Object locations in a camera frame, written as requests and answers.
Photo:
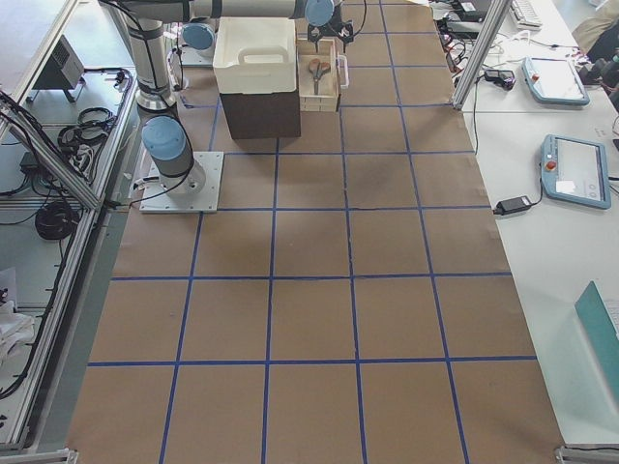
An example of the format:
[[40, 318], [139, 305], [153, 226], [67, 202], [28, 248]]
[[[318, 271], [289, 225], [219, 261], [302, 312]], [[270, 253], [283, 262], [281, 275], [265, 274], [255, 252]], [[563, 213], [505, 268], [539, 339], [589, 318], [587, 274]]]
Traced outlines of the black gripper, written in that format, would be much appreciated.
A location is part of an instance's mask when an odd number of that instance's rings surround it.
[[318, 53], [318, 40], [322, 38], [337, 38], [342, 40], [342, 50], [346, 52], [349, 40], [354, 39], [353, 21], [344, 21], [340, 16], [336, 15], [324, 25], [317, 26], [309, 23], [307, 35], [308, 39], [314, 45], [315, 53]]

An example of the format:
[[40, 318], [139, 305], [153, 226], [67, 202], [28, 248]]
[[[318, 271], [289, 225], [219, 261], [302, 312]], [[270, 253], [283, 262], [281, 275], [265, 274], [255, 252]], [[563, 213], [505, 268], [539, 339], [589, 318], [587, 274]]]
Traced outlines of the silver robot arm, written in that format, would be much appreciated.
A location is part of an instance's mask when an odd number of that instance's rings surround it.
[[234, 139], [295, 137], [301, 133], [296, 20], [308, 38], [353, 42], [353, 24], [339, 1], [111, 1], [125, 20], [138, 80], [141, 141], [159, 171], [160, 195], [187, 200], [207, 183], [173, 95], [164, 27], [183, 25], [194, 49], [215, 51], [213, 68]]
[[196, 18], [184, 23], [181, 31], [183, 41], [199, 53], [212, 53], [215, 50], [219, 23], [216, 18]]

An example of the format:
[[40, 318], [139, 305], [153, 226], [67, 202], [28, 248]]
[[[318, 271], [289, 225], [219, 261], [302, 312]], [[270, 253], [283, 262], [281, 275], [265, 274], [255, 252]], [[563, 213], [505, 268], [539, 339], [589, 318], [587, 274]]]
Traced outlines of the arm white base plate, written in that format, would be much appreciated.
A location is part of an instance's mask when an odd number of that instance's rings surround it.
[[212, 45], [207, 49], [196, 49], [183, 44], [181, 46], [182, 62], [185, 67], [204, 67], [213, 68], [215, 47]]
[[189, 177], [170, 193], [165, 191], [180, 182], [161, 179], [159, 169], [148, 154], [150, 161], [148, 177], [155, 176], [152, 182], [143, 185], [144, 200], [137, 206], [143, 213], [214, 213], [219, 206], [221, 174], [224, 161], [223, 152], [194, 152], [194, 166]]

